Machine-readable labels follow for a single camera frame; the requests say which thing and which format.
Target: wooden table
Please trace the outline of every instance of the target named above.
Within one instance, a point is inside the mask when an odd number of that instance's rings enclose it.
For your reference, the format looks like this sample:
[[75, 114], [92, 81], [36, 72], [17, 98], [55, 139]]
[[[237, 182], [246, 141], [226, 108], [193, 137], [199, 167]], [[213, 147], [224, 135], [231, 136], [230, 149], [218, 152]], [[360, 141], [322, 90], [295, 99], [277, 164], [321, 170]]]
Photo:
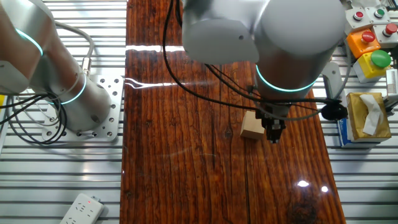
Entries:
[[[288, 122], [278, 144], [253, 141], [239, 137], [244, 110], [171, 84], [159, 52], [168, 6], [127, 4], [121, 223], [345, 223], [318, 116]], [[167, 45], [185, 86], [253, 106], [181, 51], [175, 16]], [[241, 86], [256, 72], [245, 62], [220, 68]], [[309, 113], [290, 110], [292, 117]]]

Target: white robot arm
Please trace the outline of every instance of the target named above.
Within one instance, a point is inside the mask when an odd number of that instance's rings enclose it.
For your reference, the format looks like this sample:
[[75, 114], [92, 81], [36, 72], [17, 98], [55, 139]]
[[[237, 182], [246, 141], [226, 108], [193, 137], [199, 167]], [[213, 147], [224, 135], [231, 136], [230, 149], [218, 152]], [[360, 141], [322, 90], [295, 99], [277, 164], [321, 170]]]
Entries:
[[[187, 0], [183, 4], [187, 54], [208, 64], [256, 63], [256, 88], [269, 100], [304, 98], [330, 61], [346, 24], [345, 9], [331, 0]], [[278, 117], [289, 112], [288, 106], [258, 107]], [[282, 131], [270, 134], [274, 124], [272, 118], [263, 121], [267, 137], [276, 142]], [[283, 127], [283, 121], [277, 126]]]
[[72, 131], [97, 127], [111, 109], [108, 93], [62, 44], [41, 0], [0, 0], [0, 93], [18, 94], [27, 87], [57, 96]]

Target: white power strip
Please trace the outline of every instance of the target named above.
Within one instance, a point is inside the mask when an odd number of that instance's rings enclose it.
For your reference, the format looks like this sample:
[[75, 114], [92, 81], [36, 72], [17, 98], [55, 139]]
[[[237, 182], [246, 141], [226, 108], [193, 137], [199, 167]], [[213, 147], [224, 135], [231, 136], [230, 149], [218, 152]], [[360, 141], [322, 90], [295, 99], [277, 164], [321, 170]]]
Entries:
[[103, 210], [103, 204], [85, 194], [80, 194], [60, 224], [94, 224]]

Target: cardboard box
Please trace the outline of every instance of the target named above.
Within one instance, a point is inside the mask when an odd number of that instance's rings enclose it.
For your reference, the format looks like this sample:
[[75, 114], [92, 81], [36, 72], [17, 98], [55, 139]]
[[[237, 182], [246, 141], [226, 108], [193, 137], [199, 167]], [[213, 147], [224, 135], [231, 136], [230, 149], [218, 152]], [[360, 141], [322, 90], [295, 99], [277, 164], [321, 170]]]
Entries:
[[[372, 95], [381, 109], [382, 120], [379, 122], [376, 132], [373, 135], [363, 132], [365, 120], [369, 111], [368, 107], [360, 98], [361, 95]], [[353, 134], [351, 142], [383, 142], [391, 138], [390, 126], [381, 93], [349, 93], [346, 98], [349, 125], [351, 125]]]

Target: metal mounting plate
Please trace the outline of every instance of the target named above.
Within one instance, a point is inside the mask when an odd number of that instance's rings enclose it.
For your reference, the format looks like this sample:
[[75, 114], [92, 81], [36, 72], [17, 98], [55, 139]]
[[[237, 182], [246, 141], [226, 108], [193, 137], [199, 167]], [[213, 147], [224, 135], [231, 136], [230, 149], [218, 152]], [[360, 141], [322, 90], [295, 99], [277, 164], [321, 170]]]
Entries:
[[[111, 98], [111, 105], [115, 105], [115, 107], [111, 108], [108, 117], [97, 128], [80, 133], [66, 129], [66, 135], [62, 136], [58, 142], [111, 142], [117, 138], [124, 85], [123, 77], [91, 75], [90, 79], [94, 83], [101, 85], [108, 92]], [[49, 106], [47, 116], [49, 118], [57, 117], [57, 112], [52, 106]], [[52, 124], [48, 117], [45, 118], [45, 124]], [[54, 125], [44, 127], [42, 132], [43, 139], [50, 139], [57, 132], [57, 128], [62, 128], [62, 126], [59, 127], [59, 125]]]

